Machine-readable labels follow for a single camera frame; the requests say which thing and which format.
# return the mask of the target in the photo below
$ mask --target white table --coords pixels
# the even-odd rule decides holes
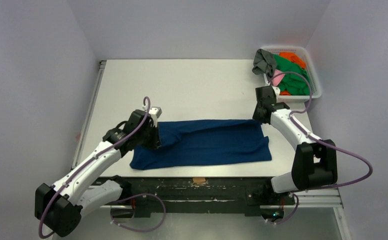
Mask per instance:
[[[83,132],[78,162],[85,159],[107,130],[141,109],[144,96],[162,108],[159,121],[200,119],[251,119],[256,106],[255,88],[263,76],[252,73],[252,60],[107,60]],[[302,110],[303,103],[288,104]],[[307,113],[296,117],[311,129]],[[294,149],[282,134],[268,124],[271,161],[216,166],[185,166],[134,170],[133,152],[109,167],[103,177],[272,177],[291,171]]]

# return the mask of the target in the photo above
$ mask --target gray floor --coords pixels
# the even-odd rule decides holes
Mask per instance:
[[[127,226],[149,228],[159,222],[151,218],[130,219]],[[299,208],[293,217],[278,226],[265,224],[261,217],[242,214],[169,213],[163,225],[153,232],[137,233],[110,224],[108,209],[99,209],[86,218],[64,240],[340,240],[332,208]]]

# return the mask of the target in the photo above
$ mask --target pink cloth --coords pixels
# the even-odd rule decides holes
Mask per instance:
[[[282,73],[282,71],[278,70],[278,69],[275,69],[275,72],[273,73],[273,75],[277,75],[277,74],[280,74]],[[283,80],[285,74],[281,74],[277,77],[275,77],[273,80],[272,80],[272,86],[278,86],[278,84],[280,84],[280,82]]]

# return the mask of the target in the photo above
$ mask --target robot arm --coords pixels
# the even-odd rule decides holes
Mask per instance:
[[[291,172],[273,177],[270,180],[269,192],[279,194],[335,184],[337,182],[336,151],[308,138],[312,136],[321,140],[291,115],[291,110],[285,103],[277,103],[277,95],[272,86],[258,87],[255,90],[257,105],[253,119],[275,127],[295,149]],[[298,123],[307,135],[292,121]],[[329,139],[323,142],[335,146]],[[314,157],[320,159],[319,162],[314,163]]]
[[[60,237],[64,237],[76,228],[82,217],[93,210],[132,196],[131,184],[119,176],[112,177],[94,189],[87,189],[101,173],[136,146],[148,149],[160,147],[158,118],[161,113],[160,107],[150,107],[148,113],[142,110],[133,111],[128,121],[107,131],[95,150],[66,176],[51,186],[45,183],[40,185],[35,192],[35,217],[41,220],[47,205],[59,193],[47,210],[43,223]],[[144,123],[138,131],[132,133],[146,114]],[[115,146],[110,150],[99,154],[113,145]]]

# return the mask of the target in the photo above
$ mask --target gray cloth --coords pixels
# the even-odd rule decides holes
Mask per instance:
[[[277,61],[274,55],[263,49],[257,50],[251,71],[256,75],[266,74],[267,80],[269,80],[274,76],[275,69],[277,69]]]

